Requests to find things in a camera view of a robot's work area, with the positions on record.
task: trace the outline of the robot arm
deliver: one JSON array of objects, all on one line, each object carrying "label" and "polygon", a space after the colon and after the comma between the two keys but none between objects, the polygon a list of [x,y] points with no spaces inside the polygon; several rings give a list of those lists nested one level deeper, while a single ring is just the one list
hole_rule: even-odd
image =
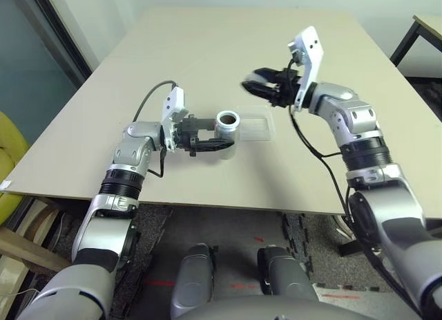
[{"label": "robot arm", "polygon": [[184,91],[174,87],[164,101],[161,122],[133,122],[123,131],[113,161],[75,237],[73,265],[59,272],[20,314],[29,319],[108,319],[116,271],[135,253],[133,218],[154,151],[217,151],[233,140],[200,141],[198,130],[214,130],[215,119],[197,119],[184,107]]},{"label": "robot arm", "polygon": [[242,83],[272,106],[309,109],[327,121],[347,165],[350,223],[357,239],[371,251],[380,245],[402,286],[425,318],[441,316],[442,240],[425,230],[423,210],[383,139],[374,109],[349,88],[315,83],[323,56],[318,35],[309,27],[289,44],[292,62],[306,64],[299,77],[290,69],[261,68]]}]

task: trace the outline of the clear plastic container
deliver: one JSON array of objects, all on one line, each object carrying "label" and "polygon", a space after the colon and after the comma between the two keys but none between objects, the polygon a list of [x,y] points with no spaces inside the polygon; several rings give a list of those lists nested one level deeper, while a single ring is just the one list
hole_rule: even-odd
[{"label": "clear plastic container", "polygon": [[269,107],[238,106],[235,111],[241,119],[240,140],[271,140],[275,134],[275,125]]}]

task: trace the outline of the cable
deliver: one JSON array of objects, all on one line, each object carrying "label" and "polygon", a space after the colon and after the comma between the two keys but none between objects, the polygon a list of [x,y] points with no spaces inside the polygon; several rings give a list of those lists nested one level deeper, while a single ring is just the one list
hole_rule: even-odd
[{"label": "cable", "polygon": [[[289,90],[290,90],[290,94],[291,97],[294,98],[294,92],[293,92],[293,88],[290,86],[290,78],[289,78],[289,70],[291,68],[291,65],[294,63],[294,60],[291,59],[288,66],[287,66],[287,72],[286,72],[286,76],[287,76],[287,81],[289,84]],[[338,194],[339,197],[339,201],[343,207],[343,210],[345,212],[345,215],[348,219],[349,222],[349,226],[350,229],[353,231],[353,234],[355,235],[356,239],[359,241],[359,243],[361,244],[362,250],[364,255],[367,257],[368,261],[370,262],[370,264],[372,265],[372,267],[378,272],[378,274],[385,280],[385,282],[387,282],[387,284],[393,289],[393,291],[395,293],[398,294],[398,296],[400,296],[402,298],[402,300],[404,300],[404,302],[413,310],[415,311],[415,313],[417,313],[419,316],[421,316],[420,311],[416,308],[416,306],[414,305],[414,303],[412,302],[410,296],[408,296],[408,293],[405,291],[405,289],[403,289],[398,283],[397,281],[393,278],[393,276],[385,269],[384,265],[382,264],[382,261],[373,253],[371,247],[369,245],[364,244],[360,238],[357,237],[356,234],[356,230],[353,227],[353,222],[352,222],[352,216],[350,214],[350,210],[349,210],[349,206],[348,206],[348,200],[349,200],[349,193],[350,193],[350,187],[347,187],[347,191],[345,192],[345,199],[343,198],[343,195],[340,192],[339,189],[339,185],[338,182],[336,181],[336,178],[333,174],[332,169],[330,168],[330,166],[323,160],[323,158],[329,158],[331,156],[336,156],[340,153],[333,153],[333,154],[328,154],[328,155],[323,155],[321,152],[317,151],[310,143],[309,141],[306,139],[306,137],[304,136],[304,134],[302,133],[302,131],[299,128],[299,125],[295,119],[295,117],[291,114],[290,111],[290,106],[289,106],[289,116],[291,119],[291,123],[293,124],[296,133],[298,134],[299,138],[301,139],[302,143],[309,149],[309,151],[316,157],[318,158],[318,160],[325,166],[325,168],[328,170],[330,177],[331,177],[331,181],[333,182],[333,185],[336,189],[336,193]]]},{"label": "cable", "polygon": [[164,175],[164,159],[166,157],[166,154],[167,154],[167,148],[163,146],[160,151],[160,173],[157,173],[156,171],[150,169],[147,169],[147,171],[159,178],[162,178]]},{"label": "cable", "polygon": [[[163,82],[160,82],[160,83],[158,83],[158,84],[156,84],[148,93],[147,93],[147,95],[146,95],[146,97],[144,97],[144,99],[143,99],[143,101],[141,101],[141,104],[140,104],[140,106],[138,107],[138,110],[137,110],[137,112],[135,113],[135,116],[133,117],[133,120],[132,120],[132,122],[136,122],[137,121],[137,119],[138,119],[138,116],[140,116],[140,113],[141,113],[141,110],[143,109],[143,107],[144,107],[144,105],[145,105],[145,103],[146,103],[146,101],[147,101],[147,99],[159,88],[159,87],[161,87],[161,86],[163,86],[163,85],[167,85],[167,84],[171,84],[172,85],[172,89],[173,88],[175,88],[176,86],[177,86],[177,83],[176,82],[174,82],[173,80],[164,80]],[[163,175],[164,175],[164,159],[165,159],[165,157],[166,157],[166,154],[167,154],[167,149],[166,149],[166,147],[165,146],[163,146],[162,148],[161,148],[161,151],[160,151],[160,173],[157,173],[156,171],[154,171],[154,170],[151,170],[151,169],[147,169],[147,171],[149,172],[149,173],[151,173],[151,174],[153,174],[153,175],[155,175],[155,176],[157,176],[157,177],[159,177],[159,178],[162,178],[163,177]]]},{"label": "cable", "polygon": [[138,110],[137,110],[137,112],[135,113],[135,116],[133,117],[132,122],[136,122],[136,121],[137,121],[138,116],[140,115],[141,110],[142,110],[143,107],[144,107],[144,104],[146,103],[147,99],[153,94],[153,92],[155,92],[159,87],[161,87],[161,86],[163,86],[163,85],[167,85],[167,84],[171,84],[171,85],[172,85],[172,89],[173,89],[174,87],[177,86],[177,83],[174,82],[173,80],[164,80],[163,82],[160,82],[160,83],[156,84],[156,85],[155,85],[155,86],[154,86],[154,87],[153,87],[153,88],[147,93],[147,95],[146,95],[146,97],[144,97],[143,101],[141,101],[141,104],[140,104],[140,106],[138,107]]},{"label": "cable", "polygon": [[26,289],[24,291],[20,291],[20,292],[18,292],[16,294],[0,294],[0,297],[3,297],[3,298],[14,297],[14,296],[18,296],[19,294],[24,294],[26,292],[29,292],[31,290],[37,292],[37,294],[40,293],[40,290],[37,290],[37,289],[34,289],[34,288],[29,288],[29,289]]},{"label": "cable", "polygon": [[63,215],[60,218],[60,228],[59,228],[59,231],[58,231],[58,234],[57,234],[57,238],[55,239],[54,246],[52,247],[51,251],[53,251],[55,249],[55,247],[57,246],[58,240],[60,239],[61,229],[63,228],[63,219],[64,219],[65,215],[66,215],[66,213],[63,213]]}]

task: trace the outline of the beige tabletop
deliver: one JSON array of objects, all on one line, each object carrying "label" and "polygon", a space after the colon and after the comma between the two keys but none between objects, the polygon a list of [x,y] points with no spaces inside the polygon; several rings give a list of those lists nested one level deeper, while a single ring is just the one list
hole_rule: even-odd
[{"label": "beige tabletop", "polygon": [[442,17],[434,15],[414,15],[413,19],[442,40]]},{"label": "beige tabletop", "polygon": [[[174,79],[197,117],[224,109],[268,106],[241,87],[255,68],[281,69],[287,43],[316,27],[325,56],[319,81],[354,89],[375,108],[392,157],[402,168],[427,217],[442,217],[442,127],[353,16],[345,12],[245,8],[149,10],[77,91],[8,176],[8,191],[63,198],[92,198],[113,149],[149,89]],[[147,102],[140,120],[156,121],[168,93]],[[140,200],[251,209],[342,213],[324,167],[304,148],[287,110],[268,108],[271,141],[241,142],[235,156],[166,157],[163,179],[148,175]],[[323,153],[337,150],[327,124],[304,111],[300,127]],[[158,170],[158,153],[150,168]],[[345,165],[328,159],[342,190]]]}]

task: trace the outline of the black cable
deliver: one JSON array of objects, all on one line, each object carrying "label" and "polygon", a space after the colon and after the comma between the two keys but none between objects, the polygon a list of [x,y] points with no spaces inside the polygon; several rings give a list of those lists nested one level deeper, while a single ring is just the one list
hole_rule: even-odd
[{"label": "black cable", "polygon": [[147,95],[146,95],[146,97],[144,97],[143,101],[141,101],[141,104],[140,104],[140,106],[138,107],[138,110],[137,110],[137,112],[135,113],[135,116],[133,117],[132,122],[136,122],[136,121],[137,121],[138,116],[140,115],[141,110],[142,110],[143,107],[144,107],[144,104],[146,103],[147,99],[152,95],[152,93],[155,92],[159,87],[161,87],[161,86],[163,86],[163,85],[167,85],[167,84],[171,84],[171,85],[172,85],[172,89],[173,89],[174,87],[177,86],[177,83],[174,82],[173,80],[164,80],[163,82],[156,84],[156,85],[155,85],[155,86],[154,86],[154,87],[153,87],[153,88],[147,93]]},{"label": "black cable", "polygon": [[159,178],[162,178],[164,175],[164,159],[166,157],[166,154],[167,154],[167,148],[163,146],[160,151],[160,173],[157,173],[156,171],[150,169],[147,169],[147,171]]},{"label": "black cable", "polygon": [[[287,66],[287,82],[289,84],[289,90],[290,90],[290,94],[291,97],[294,98],[294,92],[293,92],[293,88],[290,86],[290,78],[289,78],[289,70],[291,68],[291,65],[294,63],[294,60],[291,59],[288,66]],[[343,207],[343,210],[345,212],[345,215],[347,217],[347,220],[349,222],[349,226],[350,229],[353,231],[354,235],[357,237],[357,234],[355,232],[355,229],[353,227],[353,222],[352,222],[352,216],[350,214],[350,210],[348,207],[348,199],[349,199],[349,193],[350,193],[350,187],[347,187],[347,191],[345,193],[345,199],[343,198],[343,195],[340,192],[339,189],[339,185],[338,182],[336,181],[336,178],[333,174],[332,169],[330,168],[330,166],[323,160],[323,158],[328,158],[331,156],[337,156],[340,153],[333,153],[333,154],[329,154],[329,155],[323,155],[321,154],[319,151],[317,151],[310,143],[309,141],[306,139],[306,137],[304,136],[304,134],[302,133],[302,131],[299,128],[299,125],[296,121],[296,119],[294,118],[294,116],[291,114],[290,111],[290,106],[289,106],[289,116],[291,119],[291,123],[293,124],[296,133],[298,134],[299,138],[301,139],[302,143],[309,149],[309,151],[316,157],[318,158],[318,160],[325,166],[325,168],[328,170],[330,177],[331,177],[331,181],[333,182],[333,185],[336,189],[336,193],[338,194],[339,197],[339,201]],[[398,294],[398,296],[400,296],[402,298],[402,300],[404,300],[404,302],[413,310],[415,311],[415,313],[417,313],[419,316],[421,316],[421,313],[419,312],[419,310],[416,308],[416,306],[414,305],[414,303],[412,302],[410,296],[408,295],[408,293],[405,291],[405,289],[403,289],[398,283],[397,281],[393,278],[393,276],[385,269],[384,265],[382,264],[382,261],[373,253],[372,248],[369,245],[366,245],[364,243],[362,243],[362,241],[357,238],[359,240],[359,243],[361,244],[362,250],[364,252],[364,255],[367,257],[368,261],[370,262],[370,264],[372,265],[372,267],[378,272],[378,274],[384,279],[385,282],[387,282],[387,284],[393,289],[393,291],[395,293]]]},{"label": "black cable", "polygon": [[[173,80],[164,80],[163,82],[160,82],[160,83],[156,84],[156,85],[155,85],[155,86],[154,86],[154,87],[153,87],[153,88],[147,93],[147,95],[146,95],[146,97],[144,97],[143,101],[141,101],[141,104],[140,104],[140,106],[138,107],[138,110],[137,110],[137,112],[135,113],[135,116],[133,117],[132,122],[136,122],[136,121],[137,121],[138,116],[140,115],[141,110],[142,110],[143,107],[144,107],[144,104],[146,103],[147,99],[153,94],[153,92],[155,92],[159,87],[161,87],[161,86],[163,86],[163,85],[167,85],[167,84],[171,84],[171,85],[172,85],[172,89],[173,89],[174,87],[177,86],[177,83],[174,82]],[[147,169],[147,171],[148,171],[149,173],[152,173],[153,175],[155,175],[155,176],[157,176],[157,177],[160,177],[160,178],[163,177],[163,175],[164,175],[164,159],[165,159],[165,157],[166,157],[166,154],[167,154],[167,148],[166,148],[165,146],[163,146],[163,147],[161,148],[161,151],[160,151],[160,173],[157,173],[156,171],[151,170],[151,169]]]}]

